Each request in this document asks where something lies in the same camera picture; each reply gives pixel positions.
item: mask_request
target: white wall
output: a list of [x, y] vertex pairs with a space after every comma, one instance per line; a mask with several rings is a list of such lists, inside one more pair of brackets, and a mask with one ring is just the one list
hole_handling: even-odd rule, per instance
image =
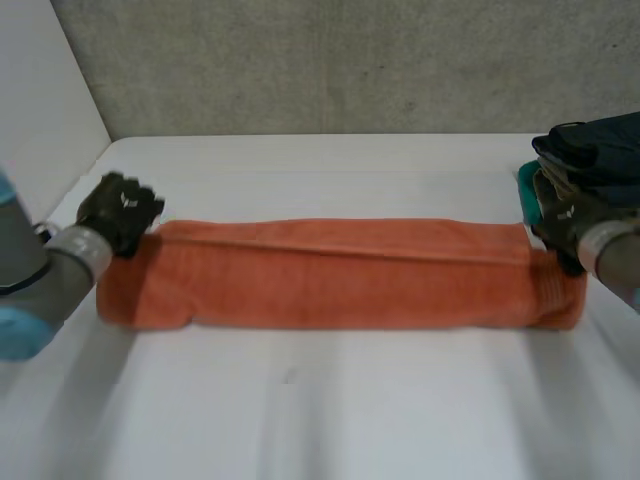
[[0, 0], [0, 165], [34, 220], [109, 145], [48, 0]]

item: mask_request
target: orange towel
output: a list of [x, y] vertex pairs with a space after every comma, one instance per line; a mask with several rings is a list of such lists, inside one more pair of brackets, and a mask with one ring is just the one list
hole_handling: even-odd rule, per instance
[[97, 303], [137, 329], [569, 329], [585, 287], [520, 224], [174, 221], [113, 261]]

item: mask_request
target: teal fabric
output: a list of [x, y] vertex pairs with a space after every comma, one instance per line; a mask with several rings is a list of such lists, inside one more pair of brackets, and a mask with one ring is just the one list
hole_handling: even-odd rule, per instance
[[55, 332], [44, 320], [13, 307], [0, 307], [0, 361], [19, 362], [36, 356]]
[[13, 190], [13, 186], [9, 179], [0, 169], [0, 205], [10, 202], [16, 196], [16, 192]]
[[520, 206], [524, 215], [524, 223], [535, 225], [542, 220], [540, 205], [533, 188], [533, 176], [540, 168], [537, 160], [525, 163], [518, 170], [518, 192], [520, 194]]

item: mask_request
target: gray robot arm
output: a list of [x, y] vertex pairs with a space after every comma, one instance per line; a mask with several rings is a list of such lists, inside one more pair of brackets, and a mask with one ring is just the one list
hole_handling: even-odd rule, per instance
[[43, 245], [0, 172], [0, 360], [40, 352], [112, 256], [135, 252], [163, 206], [151, 189], [112, 173], [80, 206], [76, 224]]
[[640, 313], [640, 231], [611, 220], [598, 223], [578, 242], [578, 259], [609, 290]]

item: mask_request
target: black glove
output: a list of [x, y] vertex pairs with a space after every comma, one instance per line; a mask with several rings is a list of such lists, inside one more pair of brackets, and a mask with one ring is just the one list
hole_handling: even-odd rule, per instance
[[598, 223], [619, 218], [622, 215], [605, 203], [578, 193], [549, 207], [544, 219], [531, 230], [548, 249], [556, 251], [565, 273], [575, 276], [584, 272], [577, 251], [582, 236]]
[[80, 204], [76, 224], [99, 233], [114, 255], [132, 257], [140, 237], [163, 209], [164, 200], [156, 198], [151, 188], [110, 172]]

